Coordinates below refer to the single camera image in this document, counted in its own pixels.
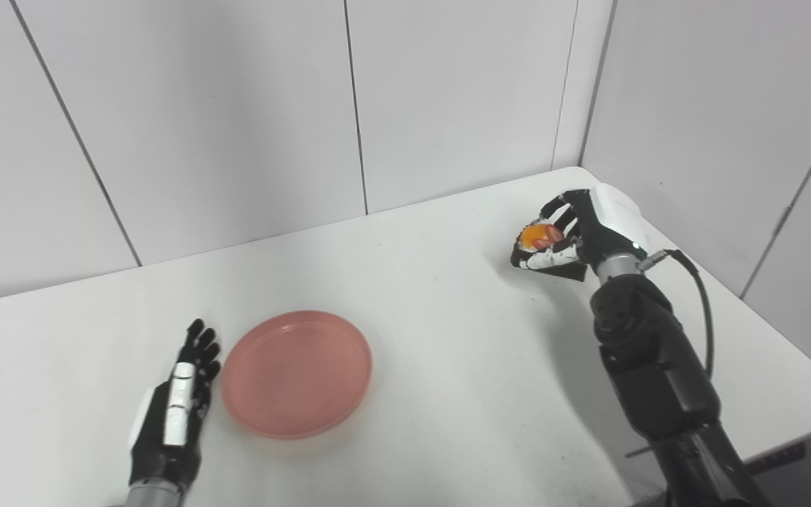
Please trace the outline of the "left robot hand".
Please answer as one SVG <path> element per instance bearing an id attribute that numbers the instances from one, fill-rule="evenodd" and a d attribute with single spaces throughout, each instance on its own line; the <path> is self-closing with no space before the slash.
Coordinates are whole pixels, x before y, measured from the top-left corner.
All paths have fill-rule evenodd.
<path id="1" fill-rule="evenodd" d="M 194 320 L 167 381 L 149 397 L 131 448 L 131 487 L 158 480 L 187 493 L 196 481 L 201 432 L 221 372 L 220 352 L 215 330 Z"/>

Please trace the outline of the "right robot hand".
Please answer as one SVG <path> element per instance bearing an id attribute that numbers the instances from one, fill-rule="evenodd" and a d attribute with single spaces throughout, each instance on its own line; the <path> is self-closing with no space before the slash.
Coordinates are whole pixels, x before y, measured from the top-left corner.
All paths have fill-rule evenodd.
<path id="1" fill-rule="evenodd" d="M 510 264 L 567 280 L 583 280 L 618 258 L 633 273 L 649 256 L 639 206 L 615 187 L 599 183 L 570 189 L 541 208 L 515 238 Z"/>

